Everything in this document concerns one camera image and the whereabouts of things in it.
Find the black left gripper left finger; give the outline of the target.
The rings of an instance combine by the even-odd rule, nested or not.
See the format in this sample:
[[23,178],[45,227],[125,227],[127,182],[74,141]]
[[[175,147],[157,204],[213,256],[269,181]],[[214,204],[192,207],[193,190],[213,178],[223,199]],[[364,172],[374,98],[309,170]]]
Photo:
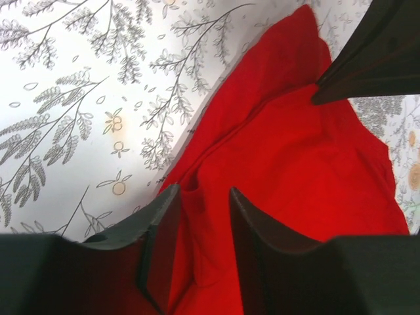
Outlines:
[[82,243],[1,236],[2,314],[168,314],[180,188]]

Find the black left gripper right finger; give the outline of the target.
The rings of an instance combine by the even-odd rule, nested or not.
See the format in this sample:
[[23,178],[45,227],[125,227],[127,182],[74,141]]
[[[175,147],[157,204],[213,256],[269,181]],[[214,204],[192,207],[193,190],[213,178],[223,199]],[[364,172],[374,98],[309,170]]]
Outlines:
[[308,238],[230,191],[245,314],[418,314],[419,237]]

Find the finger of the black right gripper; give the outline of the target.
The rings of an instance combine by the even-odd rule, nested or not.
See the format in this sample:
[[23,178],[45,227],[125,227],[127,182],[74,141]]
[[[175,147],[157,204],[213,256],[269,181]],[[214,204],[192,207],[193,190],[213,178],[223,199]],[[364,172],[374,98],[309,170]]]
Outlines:
[[316,105],[354,97],[419,94],[419,1],[372,1],[317,81]]

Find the bright red t shirt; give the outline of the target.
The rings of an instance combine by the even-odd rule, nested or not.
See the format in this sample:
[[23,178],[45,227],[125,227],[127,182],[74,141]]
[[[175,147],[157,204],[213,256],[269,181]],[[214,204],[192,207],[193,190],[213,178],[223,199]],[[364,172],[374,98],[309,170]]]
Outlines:
[[389,151],[346,100],[311,103],[330,65],[308,5],[269,28],[208,105],[165,186],[181,218],[172,314],[241,314],[228,196],[318,241],[408,234]]

